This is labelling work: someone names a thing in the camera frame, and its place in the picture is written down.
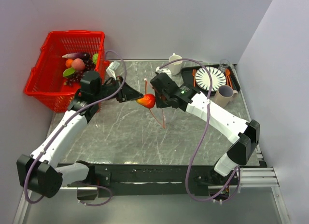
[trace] marble table surface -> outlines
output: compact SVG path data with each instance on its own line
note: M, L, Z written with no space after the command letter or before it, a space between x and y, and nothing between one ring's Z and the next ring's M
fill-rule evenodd
M164 61L126 61L127 83L144 93L144 78L155 76L155 69ZM183 67L194 66L185 62ZM121 74L120 66L116 73ZM181 75L173 76L180 85ZM230 102L226 108L232 114L248 119L242 96ZM77 160L89 163L113 164L163 164L186 165L204 130L205 122L179 109L164 109L167 118L164 129L149 110L135 101L118 103L115 99L102 103L86 129L77 136L67 150L62 163ZM51 122L52 131L63 117L56 113ZM213 165L231 146L219 131L210 126L195 158L195 165ZM258 166L254 152L248 166Z

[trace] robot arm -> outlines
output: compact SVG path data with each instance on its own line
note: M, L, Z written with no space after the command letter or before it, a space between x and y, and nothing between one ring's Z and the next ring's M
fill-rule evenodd
M157 107L180 108L202 120L207 120L207 104L210 103L210 125L224 134L233 144L217 161L214 171L225 177L238 165L246 165L259 143L260 125L257 121L240 119L227 112L195 87L183 84L180 87L167 74L156 75L150 83L154 87Z
M80 108L106 98L119 88L122 78L111 79L102 85L97 72L86 73L81 80L81 89L75 94L74 100L68 107L63 120L30 156L21 155L17 161L17 170L21 186L24 186L25 177L34 159L43 151L46 143L54 136L54 133L64 125L68 117L71 117ZM150 83L154 87L156 105L158 108L174 107L184 112L191 113L203 120L207 119L207 104L210 103L210 125L222 132L233 144L230 149L217 161L211 174L215 178L225 177L237 165L246 165L259 141L259 124L252 120L250 123L235 117L223 108L206 98L195 87L183 84L178 87L166 73L156 75ZM143 95L127 84L114 97L119 102L137 100ZM87 126L93 115L98 111L95 105L79 115L75 116L63 131L55 138L50 147L44 152L43 157L37 162L32 171L28 188L46 197L53 197L61 186L72 182L95 182L95 169L92 164L78 161L73 165L57 168L63 154L70 143Z

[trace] plate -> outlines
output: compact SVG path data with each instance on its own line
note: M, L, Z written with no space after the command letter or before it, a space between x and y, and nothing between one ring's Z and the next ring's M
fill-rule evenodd
M220 86L226 84L226 77L224 73L219 71L217 68L212 66L206 66L206 69L209 70L211 73L212 78L212 90L211 91L217 91ZM195 81L197 82L197 85L201 87L204 90L209 90L210 80L207 72L200 68L195 74Z

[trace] white wall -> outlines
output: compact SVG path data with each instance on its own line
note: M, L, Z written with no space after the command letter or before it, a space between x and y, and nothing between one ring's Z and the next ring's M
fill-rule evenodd
M238 65L261 148L295 224L309 218L309 0L273 0Z
M237 63L272 0L32 1L50 30L103 30L126 59Z
M51 112L23 94L47 35L30 0L0 0L0 223L13 221L22 193L16 161L46 137Z

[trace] orange utensil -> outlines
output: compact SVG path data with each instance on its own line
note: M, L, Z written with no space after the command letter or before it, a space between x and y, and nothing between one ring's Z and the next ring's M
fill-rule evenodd
M195 74L197 73L197 70L192 71L192 76L193 76L193 86L195 87Z
M225 76L226 76L226 84L233 88L232 87L232 82L231 82L231 78L230 78L230 70L228 68L225 69Z

